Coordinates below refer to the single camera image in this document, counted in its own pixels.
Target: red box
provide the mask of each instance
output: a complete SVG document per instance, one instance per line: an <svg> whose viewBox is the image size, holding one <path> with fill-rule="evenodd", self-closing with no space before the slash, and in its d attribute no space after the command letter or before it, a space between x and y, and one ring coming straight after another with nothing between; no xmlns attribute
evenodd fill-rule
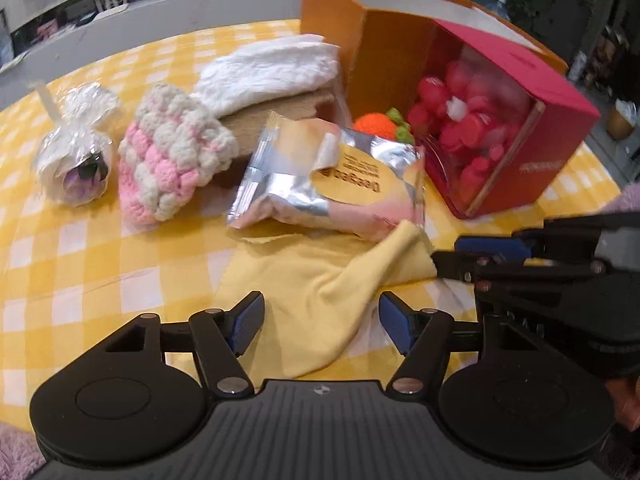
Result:
<svg viewBox="0 0 640 480"><path fill-rule="evenodd" d="M451 212L459 218L533 203L574 154L600 114L564 77L531 51L493 34L451 22L436 20L424 71L420 73L444 80L447 65L461 54L469 62L479 63L474 66L489 66L487 70L498 77L495 81L517 83L530 96L530 109L527 114L524 108L523 118L514 121L519 127L510 124L509 140L503 144L504 155L497 162L492 161L495 166L485 173L476 171L483 163L475 163L474 167L471 164L474 158L489 157L486 147L482 152L472 153L467 142L463 146L466 152L458 148L454 152L452 143L446 140L451 138L451 132L439 138L427 137L429 176ZM510 94L518 94L504 90L509 84L491 92L501 91L507 99Z"/></svg>

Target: desk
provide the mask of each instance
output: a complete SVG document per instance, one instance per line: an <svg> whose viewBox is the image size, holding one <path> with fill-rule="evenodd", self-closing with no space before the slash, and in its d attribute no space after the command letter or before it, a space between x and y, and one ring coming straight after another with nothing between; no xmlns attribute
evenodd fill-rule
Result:
<svg viewBox="0 0 640 480"><path fill-rule="evenodd" d="M120 95L128 121L153 83L168 81L190 91L213 57L297 31L298 21L289 20L192 32L91 63L50 87L97 79ZM183 321L207 308L236 244L223 216L235 190L215 185L197 190L175 218L153 230L123 222L113 179L107 193L87 206L44 200L30 161L51 127L34 94L0 112L0 420L27 429L34 390L123 323L140 312L156 312L163 322ZM114 142L123 132L110 132ZM545 216L592 212L617 193L582 145L535 205L502 214L457 220L429 184L424 228L436 247L450 248L460 234L505 234L540 224ZM415 308L475 317L472 291L461 283L430 280L391 290ZM377 316L373 301L343 356L309 377L388 380L401 356ZM452 366L472 358L455 355Z"/></svg>

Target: blue gripper pad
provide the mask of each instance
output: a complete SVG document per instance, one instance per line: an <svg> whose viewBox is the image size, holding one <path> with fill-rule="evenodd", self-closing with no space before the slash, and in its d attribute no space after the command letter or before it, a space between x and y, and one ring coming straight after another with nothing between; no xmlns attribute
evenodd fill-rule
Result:
<svg viewBox="0 0 640 480"><path fill-rule="evenodd" d="M256 291L249 293L227 315L234 320L227 343L231 351L240 356L244 354L264 322L264 296Z"/></svg>
<svg viewBox="0 0 640 480"><path fill-rule="evenodd" d="M412 331L410 316L414 311L404 302L398 301L401 300L394 301L386 294L381 294L378 301L378 317L398 351L407 355L420 334L413 334Z"/></svg>
<svg viewBox="0 0 640 480"><path fill-rule="evenodd" d="M461 253L498 254L505 262L520 264L531 257L531 249L522 240L497 236L461 236L456 240L454 250Z"/></svg>

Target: orange box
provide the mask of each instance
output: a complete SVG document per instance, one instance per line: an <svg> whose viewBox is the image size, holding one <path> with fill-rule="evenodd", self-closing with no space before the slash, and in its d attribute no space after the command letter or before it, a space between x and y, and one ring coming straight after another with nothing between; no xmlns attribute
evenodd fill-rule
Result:
<svg viewBox="0 0 640 480"><path fill-rule="evenodd" d="M302 0L300 31L340 46L354 118L391 107L405 115L436 35L434 19L491 32L527 47L556 72L567 69L540 42L468 0Z"/></svg>

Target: yellow microfiber towel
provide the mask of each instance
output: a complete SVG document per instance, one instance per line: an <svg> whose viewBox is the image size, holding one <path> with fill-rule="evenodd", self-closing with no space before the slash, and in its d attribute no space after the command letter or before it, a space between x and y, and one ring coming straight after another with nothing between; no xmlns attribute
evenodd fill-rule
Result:
<svg viewBox="0 0 640 480"><path fill-rule="evenodd" d="M338 233L243 238L214 306L228 310L260 290L264 325L240 362L255 386L299 377L342 354L380 286L435 276L432 251L407 221L377 245Z"/></svg>

